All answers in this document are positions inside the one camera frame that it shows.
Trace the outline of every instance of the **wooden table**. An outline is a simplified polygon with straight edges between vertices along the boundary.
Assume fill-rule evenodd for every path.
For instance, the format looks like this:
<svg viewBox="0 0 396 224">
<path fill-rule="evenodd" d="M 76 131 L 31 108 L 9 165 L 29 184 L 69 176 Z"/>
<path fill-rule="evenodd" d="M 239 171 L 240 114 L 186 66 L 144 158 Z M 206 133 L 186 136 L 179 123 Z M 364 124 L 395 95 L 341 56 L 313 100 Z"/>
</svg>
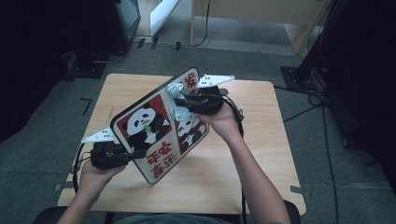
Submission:
<svg viewBox="0 0 396 224">
<path fill-rule="evenodd" d="M 111 74 L 106 78 L 84 136 L 109 127 L 111 119 L 170 77 Z M 305 212 L 288 138 L 270 82 L 234 80 L 219 85 L 244 110 L 245 140 L 284 200 Z M 92 149 L 86 144 L 83 151 Z M 59 206 L 73 200 L 63 189 Z M 213 131 L 156 185 L 150 185 L 133 162 L 106 186 L 92 211 L 241 214 L 241 186 L 230 150 Z"/>
<path fill-rule="evenodd" d="M 194 17 L 206 17 L 207 2 L 208 0 L 192 0 L 191 45 L 194 45 Z M 315 27 L 328 14 L 331 2 L 332 0 L 212 0 L 209 17 L 283 23 L 297 54 Z"/>
</svg>

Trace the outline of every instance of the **gray carpet floor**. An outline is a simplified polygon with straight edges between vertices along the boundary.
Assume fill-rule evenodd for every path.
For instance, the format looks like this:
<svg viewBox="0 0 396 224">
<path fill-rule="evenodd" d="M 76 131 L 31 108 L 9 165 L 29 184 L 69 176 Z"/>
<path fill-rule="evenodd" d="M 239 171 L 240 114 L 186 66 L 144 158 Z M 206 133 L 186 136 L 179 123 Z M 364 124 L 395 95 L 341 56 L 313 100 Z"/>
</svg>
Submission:
<svg viewBox="0 0 396 224">
<path fill-rule="evenodd" d="M 303 59 L 134 45 L 125 57 L 108 64 L 100 79 L 59 82 L 23 130 L 0 144 L 0 223 L 32 223 L 40 211 L 56 206 L 61 192 L 54 186 L 67 177 L 108 74 L 172 76 L 194 66 L 201 74 L 234 75 L 285 87 L 279 67 L 298 66 Z M 276 97 L 283 119 L 311 107 L 304 94 L 276 90 Z M 84 99 L 92 99 L 86 113 Z M 380 165 L 365 151 L 343 147 L 343 136 L 329 108 L 316 107 L 285 122 L 285 128 L 307 207 L 302 223 L 396 223 L 395 195 Z M 103 223 L 104 216 L 92 212 L 86 223 Z"/>
</svg>

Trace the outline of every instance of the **hand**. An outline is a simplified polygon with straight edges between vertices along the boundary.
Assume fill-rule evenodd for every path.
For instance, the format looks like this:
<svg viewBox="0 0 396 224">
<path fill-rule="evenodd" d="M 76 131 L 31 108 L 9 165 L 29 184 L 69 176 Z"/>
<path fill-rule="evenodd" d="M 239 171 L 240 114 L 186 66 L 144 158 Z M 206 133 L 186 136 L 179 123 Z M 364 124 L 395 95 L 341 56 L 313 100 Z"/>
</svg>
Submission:
<svg viewBox="0 0 396 224">
<path fill-rule="evenodd" d="M 124 169 L 125 166 L 100 170 L 92 166 L 91 161 L 86 161 L 82 167 L 78 193 L 83 193 L 93 203 L 96 202 L 111 178 Z"/>
<path fill-rule="evenodd" d="M 236 136 L 241 136 L 233 110 L 227 104 L 224 104 L 221 110 L 215 115 L 208 116 L 196 114 L 195 117 L 210 124 L 213 130 L 225 141 L 231 140 Z"/>
</svg>

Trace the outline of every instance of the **panda sign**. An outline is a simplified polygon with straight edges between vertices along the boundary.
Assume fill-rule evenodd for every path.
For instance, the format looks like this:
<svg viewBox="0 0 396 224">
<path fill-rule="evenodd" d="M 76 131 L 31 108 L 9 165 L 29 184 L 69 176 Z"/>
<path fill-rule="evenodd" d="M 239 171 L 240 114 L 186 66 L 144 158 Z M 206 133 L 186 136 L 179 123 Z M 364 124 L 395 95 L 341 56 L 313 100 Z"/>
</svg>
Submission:
<svg viewBox="0 0 396 224">
<path fill-rule="evenodd" d="M 110 128 L 128 152 L 147 151 L 134 163 L 150 184 L 166 175 L 209 131 L 206 123 L 193 117 L 176 119 L 171 111 L 174 100 L 166 90 L 171 83 L 181 83 L 181 93 L 196 93 L 198 81 L 197 69 L 188 68 L 111 121 Z"/>
</svg>

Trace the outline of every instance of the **right hand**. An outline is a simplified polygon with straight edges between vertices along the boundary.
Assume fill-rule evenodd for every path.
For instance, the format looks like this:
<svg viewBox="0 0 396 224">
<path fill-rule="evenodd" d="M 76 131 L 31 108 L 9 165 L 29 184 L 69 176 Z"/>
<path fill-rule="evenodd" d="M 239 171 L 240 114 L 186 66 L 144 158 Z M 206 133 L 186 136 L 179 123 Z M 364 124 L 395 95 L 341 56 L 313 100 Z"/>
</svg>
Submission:
<svg viewBox="0 0 396 224">
<path fill-rule="evenodd" d="M 195 117 L 210 124 L 213 130 L 225 141 L 231 140 L 236 136 L 241 136 L 233 110 L 227 104 L 224 104 L 221 110 L 215 115 L 195 114 Z"/>
</svg>

